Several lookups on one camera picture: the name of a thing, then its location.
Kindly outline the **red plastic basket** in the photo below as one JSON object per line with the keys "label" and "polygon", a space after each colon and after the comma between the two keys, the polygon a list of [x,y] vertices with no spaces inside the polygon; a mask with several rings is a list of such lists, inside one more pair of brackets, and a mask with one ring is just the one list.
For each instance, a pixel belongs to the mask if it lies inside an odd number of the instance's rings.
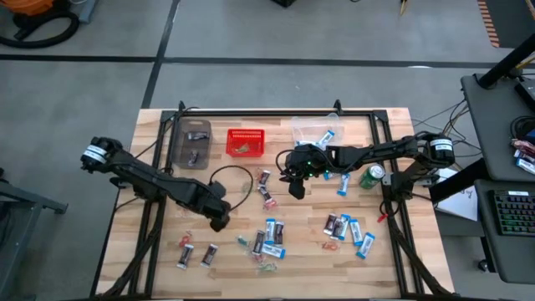
{"label": "red plastic basket", "polygon": [[[231,157],[261,157],[264,154],[265,131],[262,129],[229,129],[226,153]],[[248,144],[248,153],[237,154],[234,150]]]}

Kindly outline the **black slanted pole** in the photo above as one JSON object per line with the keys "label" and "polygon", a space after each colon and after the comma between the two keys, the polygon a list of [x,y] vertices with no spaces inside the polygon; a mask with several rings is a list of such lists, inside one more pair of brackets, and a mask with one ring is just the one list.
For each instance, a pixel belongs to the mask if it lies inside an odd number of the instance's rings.
{"label": "black slanted pole", "polygon": [[511,51],[508,56],[497,63],[487,73],[482,76],[476,75],[477,83],[483,89],[490,89],[499,79],[508,74],[533,51],[535,51],[535,33]]}

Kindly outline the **white paper sheet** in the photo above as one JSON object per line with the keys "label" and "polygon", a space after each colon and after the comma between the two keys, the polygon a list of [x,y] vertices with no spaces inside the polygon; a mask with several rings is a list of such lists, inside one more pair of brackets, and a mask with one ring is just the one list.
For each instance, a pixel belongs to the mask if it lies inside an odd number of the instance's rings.
{"label": "white paper sheet", "polygon": [[445,200],[439,202],[436,209],[440,212],[477,222],[479,215],[478,198],[475,187],[470,186],[449,196]]}

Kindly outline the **red snack packet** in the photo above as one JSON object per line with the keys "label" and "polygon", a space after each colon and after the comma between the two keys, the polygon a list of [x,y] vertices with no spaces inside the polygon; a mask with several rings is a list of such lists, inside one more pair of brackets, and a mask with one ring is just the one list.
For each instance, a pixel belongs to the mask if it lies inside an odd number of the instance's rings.
{"label": "red snack packet", "polygon": [[535,145],[525,140],[512,139],[511,146],[523,154],[535,157]]}

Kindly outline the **black mat orange striped edge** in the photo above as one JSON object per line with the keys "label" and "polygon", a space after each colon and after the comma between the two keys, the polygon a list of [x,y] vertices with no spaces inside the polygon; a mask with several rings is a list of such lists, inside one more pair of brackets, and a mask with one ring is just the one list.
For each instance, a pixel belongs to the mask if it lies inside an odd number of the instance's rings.
{"label": "black mat orange striped edge", "polygon": [[477,0],[494,48],[516,48],[535,33],[535,0]]}

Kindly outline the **dark grey desk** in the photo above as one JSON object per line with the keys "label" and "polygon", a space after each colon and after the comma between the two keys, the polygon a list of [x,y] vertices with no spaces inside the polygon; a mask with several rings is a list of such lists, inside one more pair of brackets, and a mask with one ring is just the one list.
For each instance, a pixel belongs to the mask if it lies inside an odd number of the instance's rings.
{"label": "dark grey desk", "polygon": [[534,183],[475,181],[488,267],[506,283],[535,284],[535,237],[502,236],[497,230],[490,191],[533,191]]}
{"label": "dark grey desk", "polygon": [[472,123],[494,181],[535,182],[535,175],[516,166],[511,146],[511,123],[521,116],[535,116],[517,94],[514,79],[502,79],[491,89],[483,89],[472,75],[461,78]]}

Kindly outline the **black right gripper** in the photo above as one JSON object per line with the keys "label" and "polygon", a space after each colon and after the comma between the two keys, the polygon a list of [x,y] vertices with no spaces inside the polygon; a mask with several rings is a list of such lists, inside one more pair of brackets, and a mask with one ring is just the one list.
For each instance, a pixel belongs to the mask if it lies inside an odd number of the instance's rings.
{"label": "black right gripper", "polygon": [[279,180],[287,182],[289,194],[301,200],[305,196],[303,183],[326,171],[334,171],[334,167],[325,150],[311,144],[299,145],[286,156],[286,176]]}

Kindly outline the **grey translucent plastic bin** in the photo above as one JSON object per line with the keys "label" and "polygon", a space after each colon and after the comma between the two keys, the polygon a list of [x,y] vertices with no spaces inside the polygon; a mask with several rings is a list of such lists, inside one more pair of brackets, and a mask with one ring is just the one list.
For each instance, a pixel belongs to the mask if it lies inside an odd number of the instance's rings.
{"label": "grey translucent plastic bin", "polygon": [[[188,140],[189,131],[205,131],[210,137],[204,140]],[[208,120],[185,118],[179,121],[179,129],[175,133],[172,162],[181,169],[205,170],[209,165],[211,149],[211,123]],[[197,163],[188,166],[189,155],[192,150],[199,152]]]}

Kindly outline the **green soda can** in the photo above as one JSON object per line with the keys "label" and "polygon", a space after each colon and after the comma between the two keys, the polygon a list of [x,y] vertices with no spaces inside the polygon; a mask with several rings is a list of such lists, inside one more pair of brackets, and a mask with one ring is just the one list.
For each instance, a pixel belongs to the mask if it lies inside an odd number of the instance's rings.
{"label": "green soda can", "polygon": [[385,169],[383,166],[375,164],[369,166],[361,175],[359,186],[363,189],[372,189],[379,184],[385,176]]}

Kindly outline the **clear plastic bin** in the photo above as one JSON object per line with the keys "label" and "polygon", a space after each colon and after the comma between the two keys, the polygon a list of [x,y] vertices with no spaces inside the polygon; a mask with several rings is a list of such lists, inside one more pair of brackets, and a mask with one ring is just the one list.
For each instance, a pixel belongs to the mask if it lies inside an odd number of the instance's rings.
{"label": "clear plastic bin", "polygon": [[335,133],[334,138],[328,145],[342,145],[344,124],[335,113],[320,117],[296,116],[291,119],[290,125],[293,132],[294,145],[296,140],[310,140],[318,143],[327,130],[332,130]]}

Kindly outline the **dark grey metal cart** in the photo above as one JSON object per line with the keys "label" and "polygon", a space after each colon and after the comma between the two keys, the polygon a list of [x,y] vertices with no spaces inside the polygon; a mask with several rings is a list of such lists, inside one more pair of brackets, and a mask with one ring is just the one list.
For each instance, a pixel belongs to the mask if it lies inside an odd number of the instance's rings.
{"label": "dark grey metal cart", "polygon": [[7,301],[43,209],[64,214],[68,205],[15,187],[0,167],[0,301]]}

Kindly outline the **black backlit keyboard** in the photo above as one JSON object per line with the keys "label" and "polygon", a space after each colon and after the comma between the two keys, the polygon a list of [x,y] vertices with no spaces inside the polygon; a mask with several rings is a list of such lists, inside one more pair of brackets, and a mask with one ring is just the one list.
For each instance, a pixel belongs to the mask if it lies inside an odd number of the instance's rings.
{"label": "black backlit keyboard", "polygon": [[535,192],[493,190],[490,198],[500,235],[535,237]]}

